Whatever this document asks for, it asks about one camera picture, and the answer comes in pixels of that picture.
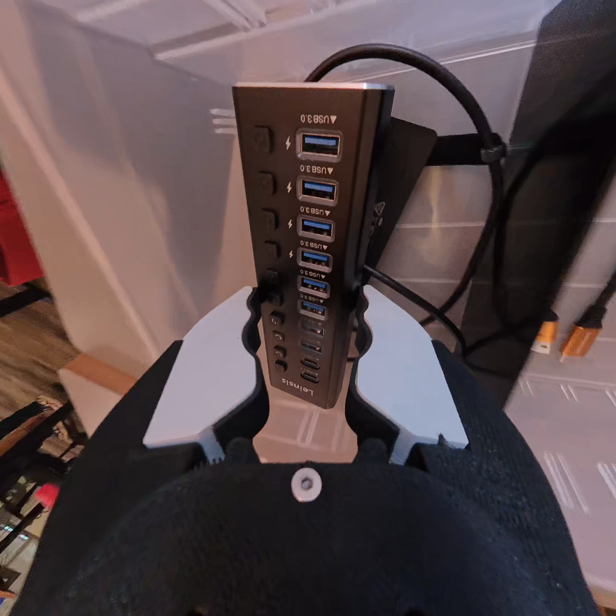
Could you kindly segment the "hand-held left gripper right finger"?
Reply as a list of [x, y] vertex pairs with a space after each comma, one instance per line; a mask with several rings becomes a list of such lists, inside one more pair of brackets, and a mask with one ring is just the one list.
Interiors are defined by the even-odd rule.
[[346, 421], [358, 448], [380, 441], [398, 466], [417, 444], [465, 449], [469, 439], [430, 335], [374, 287], [360, 291], [356, 317]]

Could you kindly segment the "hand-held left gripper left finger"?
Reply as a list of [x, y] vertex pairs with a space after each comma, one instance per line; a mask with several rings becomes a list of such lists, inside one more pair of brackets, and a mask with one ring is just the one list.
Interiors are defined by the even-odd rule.
[[184, 336], [143, 436], [148, 450], [198, 445], [209, 463], [258, 463], [253, 439], [269, 419], [258, 350], [258, 290], [243, 287]]

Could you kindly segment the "long black usb hub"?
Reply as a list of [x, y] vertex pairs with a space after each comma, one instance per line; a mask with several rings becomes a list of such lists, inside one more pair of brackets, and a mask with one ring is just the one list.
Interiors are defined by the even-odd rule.
[[270, 383], [329, 409], [343, 389], [395, 90], [232, 90]]

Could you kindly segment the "clear plastic bin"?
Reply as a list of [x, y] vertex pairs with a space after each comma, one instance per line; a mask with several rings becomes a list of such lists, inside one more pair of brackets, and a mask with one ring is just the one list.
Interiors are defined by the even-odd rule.
[[552, 40], [608, 36], [615, 1], [1, 1], [1, 158], [68, 339], [137, 379], [254, 283], [236, 82], [399, 44], [510, 137]]

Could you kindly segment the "red plastic bin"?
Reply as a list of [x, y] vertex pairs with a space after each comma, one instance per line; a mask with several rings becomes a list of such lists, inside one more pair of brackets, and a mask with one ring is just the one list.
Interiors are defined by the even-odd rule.
[[43, 275], [18, 204], [1, 173], [1, 281], [16, 287]]

